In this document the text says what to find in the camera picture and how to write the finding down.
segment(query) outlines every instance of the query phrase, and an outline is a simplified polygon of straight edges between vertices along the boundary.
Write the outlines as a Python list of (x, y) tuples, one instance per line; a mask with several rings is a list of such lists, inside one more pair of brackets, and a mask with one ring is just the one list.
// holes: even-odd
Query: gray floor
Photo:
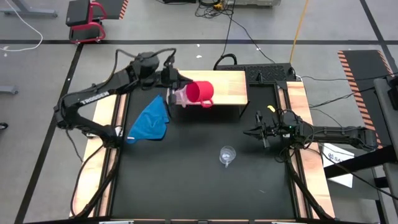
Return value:
[[(65, 40), (67, 1), (30, 0), (34, 7), (52, 8), (58, 18), (27, 18), (26, 21), (43, 33), (45, 40)], [(369, 8), (386, 40), (398, 40), (395, 9), (398, 2), (367, 0)], [(282, 1), (269, 8), (237, 7), (234, 19), (243, 25), (253, 39), (292, 40), (299, 23), (305, 0)], [(1, 1), (0, 7), (6, 7)], [(197, 5), (166, 6), (155, 0), (130, 1), (121, 21), (105, 21), (108, 40), (210, 40), (225, 39), (228, 30), (226, 16), (202, 19), (194, 16)], [(1, 40), (32, 40), (38, 35), (18, 18), (0, 15)], [(248, 39), (245, 32), (233, 24), (230, 39)], [(377, 40), (361, 3), (357, 0), (310, 1), (300, 32), (300, 40)], [(3, 44), (10, 49), (30, 45)], [(85, 45), (69, 91), (88, 87), (105, 80), (113, 66), (114, 51), (124, 49), (133, 54), (176, 47), (175, 66), (183, 70), (211, 70), (223, 51), (221, 44), (175, 45)], [(288, 62), (291, 45), (260, 45), (261, 50), (277, 63)], [(398, 57), (398, 46), (388, 46)], [(2, 223), (13, 223), (33, 171), (40, 148), (50, 124), (52, 107), (56, 104), (70, 68), (76, 45), (41, 45), (36, 50), (0, 55), (0, 84), (17, 85), (18, 95), (0, 95), (0, 121), (10, 124), (0, 133), (0, 217)], [(292, 65), (300, 76), (344, 78), (337, 57), (338, 50), (376, 49), (378, 45), (298, 45)], [(239, 63), (268, 63), (251, 44), (230, 44), (226, 52), (234, 53)], [(121, 57), (122, 68), (129, 58)], [(304, 79), (311, 104), (321, 103), (351, 93), (346, 82), (316, 82)], [(92, 118), (95, 104), (84, 107), (82, 115)], [(353, 98), (322, 106), (321, 109), (344, 125), (362, 125)], [(312, 111), (316, 125), (334, 126), (334, 121)], [(73, 131), (77, 148), (82, 154), (86, 139)], [(32, 196), (25, 222), (67, 218), (69, 200), (79, 168), (79, 161), (63, 131), (53, 135), (49, 153)], [(391, 200), (386, 198), (389, 221), (398, 223)], [(336, 216), (342, 220), (377, 222), (376, 206), (370, 200), (353, 200), (332, 196)]]

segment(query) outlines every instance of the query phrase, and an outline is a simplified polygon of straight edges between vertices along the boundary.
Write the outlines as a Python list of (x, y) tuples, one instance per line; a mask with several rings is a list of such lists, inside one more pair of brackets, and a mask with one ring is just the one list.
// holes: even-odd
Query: blue towel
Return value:
[(166, 133), (166, 123), (169, 117), (161, 96), (154, 100), (141, 112), (132, 125), (127, 139), (128, 144), (133, 144), (140, 139), (162, 139)]

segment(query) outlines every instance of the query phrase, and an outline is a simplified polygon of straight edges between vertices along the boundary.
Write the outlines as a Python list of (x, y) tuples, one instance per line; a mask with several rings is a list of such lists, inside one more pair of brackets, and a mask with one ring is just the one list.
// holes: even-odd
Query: red mug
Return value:
[(189, 101), (192, 103), (200, 102), (204, 108), (213, 106), (213, 100), (211, 99), (214, 95), (213, 85), (208, 81), (195, 81), (186, 85), (186, 94)]

